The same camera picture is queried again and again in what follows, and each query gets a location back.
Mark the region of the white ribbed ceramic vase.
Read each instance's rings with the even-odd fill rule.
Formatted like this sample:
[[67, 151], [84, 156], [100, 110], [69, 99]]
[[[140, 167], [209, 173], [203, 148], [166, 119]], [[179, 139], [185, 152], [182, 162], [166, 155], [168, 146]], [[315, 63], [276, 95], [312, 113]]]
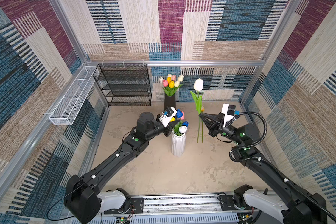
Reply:
[[174, 156], [180, 157], [185, 151], [186, 135], [176, 135], [173, 133], [171, 141], [171, 152]]

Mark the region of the black cylindrical vase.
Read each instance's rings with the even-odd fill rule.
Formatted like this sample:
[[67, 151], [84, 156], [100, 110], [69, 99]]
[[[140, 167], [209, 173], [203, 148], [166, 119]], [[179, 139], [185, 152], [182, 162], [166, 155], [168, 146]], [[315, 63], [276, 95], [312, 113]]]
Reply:
[[165, 111], [167, 108], [174, 107], [176, 108], [176, 100], [175, 100], [175, 95], [168, 96], [164, 95], [164, 108], [163, 110]]

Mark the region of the large cream white tulip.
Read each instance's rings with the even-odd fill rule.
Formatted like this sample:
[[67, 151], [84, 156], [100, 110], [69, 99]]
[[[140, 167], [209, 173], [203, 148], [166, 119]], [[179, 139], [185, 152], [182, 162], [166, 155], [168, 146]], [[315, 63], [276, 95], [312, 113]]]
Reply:
[[[203, 80], [201, 78], [195, 80], [193, 88], [195, 92], [190, 91], [191, 96], [194, 100], [196, 110], [198, 115], [201, 113], [202, 107], [202, 95], [200, 92], [203, 90]], [[197, 134], [197, 143], [203, 143], [203, 121], [198, 117], [198, 134]]]

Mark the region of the white blue tinted tulip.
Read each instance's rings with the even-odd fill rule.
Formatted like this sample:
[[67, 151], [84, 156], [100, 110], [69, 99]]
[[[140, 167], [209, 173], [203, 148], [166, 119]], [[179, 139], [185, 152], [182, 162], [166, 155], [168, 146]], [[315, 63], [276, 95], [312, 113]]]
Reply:
[[180, 126], [178, 131], [180, 134], [185, 134], [187, 132], [188, 128], [184, 125]]

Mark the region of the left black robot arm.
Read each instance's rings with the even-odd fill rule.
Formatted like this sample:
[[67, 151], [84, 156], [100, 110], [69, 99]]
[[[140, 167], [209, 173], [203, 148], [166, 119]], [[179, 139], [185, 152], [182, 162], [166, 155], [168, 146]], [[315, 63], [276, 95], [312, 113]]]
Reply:
[[154, 118], [150, 112], [142, 113], [137, 125], [123, 139], [118, 149], [101, 164], [82, 176], [73, 175], [67, 182], [64, 206], [82, 224], [89, 223], [99, 212], [120, 209], [128, 201], [123, 190], [102, 192], [108, 181], [126, 164], [137, 158], [154, 137], [169, 137], [181, 121], [175, 113], [164, 113]]

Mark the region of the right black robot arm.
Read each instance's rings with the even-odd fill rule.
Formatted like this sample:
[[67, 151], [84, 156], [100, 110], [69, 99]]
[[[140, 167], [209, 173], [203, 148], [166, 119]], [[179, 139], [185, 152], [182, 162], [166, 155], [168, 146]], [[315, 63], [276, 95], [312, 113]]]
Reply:
[[237, 207], [257, 208], [282, 224], [326, 224], [325, 199], [318, 193], [310, 194], [265, 158], [256, 148], [265, 137], [257, 126], [249, 123], [236, 128], [232, 123], [239, 115], [231, 119], [225, 119], [225, 116], [223, 113], [199, 115], [210, 136], [221, 135], [237, 144], [229, 153], [230, 159], [257, 174], [280, 197], [280, 200], [270, 198], [251, 186], [243, 186], [235, 191]]

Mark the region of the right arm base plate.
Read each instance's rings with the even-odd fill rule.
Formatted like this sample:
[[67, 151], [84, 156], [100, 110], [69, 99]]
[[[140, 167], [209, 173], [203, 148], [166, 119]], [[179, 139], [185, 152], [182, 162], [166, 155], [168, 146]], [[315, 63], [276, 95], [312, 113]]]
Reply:
[[218, 194], [217, 199], [220, 202], [223, 211], [251, 211], [252, 207], [248, 205], [236, 205], [234, 195]]

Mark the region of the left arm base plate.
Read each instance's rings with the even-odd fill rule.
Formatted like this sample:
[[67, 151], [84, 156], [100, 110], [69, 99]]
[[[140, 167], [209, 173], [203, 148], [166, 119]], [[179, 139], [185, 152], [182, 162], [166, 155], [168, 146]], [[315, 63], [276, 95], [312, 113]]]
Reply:
[[116, 214], [130, 214], [133, 211], [133, 214], [143, 213], [144, 198], [143, 197], [134, 197], [126, 199], [123, 205], [119, 209], [110, 209], [104, 211], [105, 215], [116, 215]]

